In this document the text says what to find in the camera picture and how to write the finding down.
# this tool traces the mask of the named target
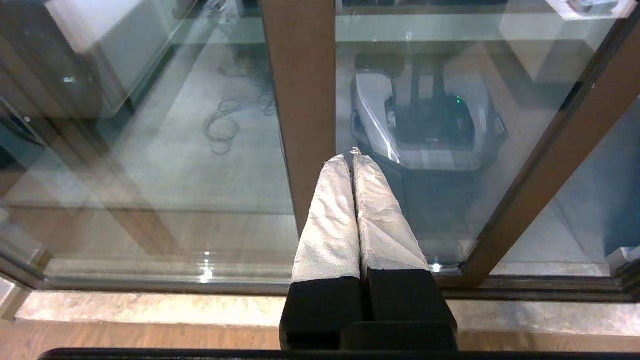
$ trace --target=wooden floor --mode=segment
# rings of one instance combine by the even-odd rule
[[[462,332],[467,351],[640,352],[640,337]],[[278,329],[126,323],[0,323],[3,360],[35,360],[58,347],[279,349]]]

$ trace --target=glass door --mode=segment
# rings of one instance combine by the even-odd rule
[[[378,162],[435,272],[477,284],[515,242],[491,231],[636,6],[587,3],[336,2],[337,152]],[[568,168],[584,159],[562,156]]]
[[[63,288],[286,290],[298,226],[256,0],[0,10],[5,261]]]

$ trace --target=glass pane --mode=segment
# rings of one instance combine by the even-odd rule
[[[288,284],[298,232],[256,0],[1,6],[22,88],[2,89],[3,256],[46,254],[49,277]]]
[[[609,276],[610,267],[615,270],[626,260],[640,258],[639,135],[640,100],[573,173],[493,274]]]
[[[631,0],[338,0],[337,150],[457,270]]]

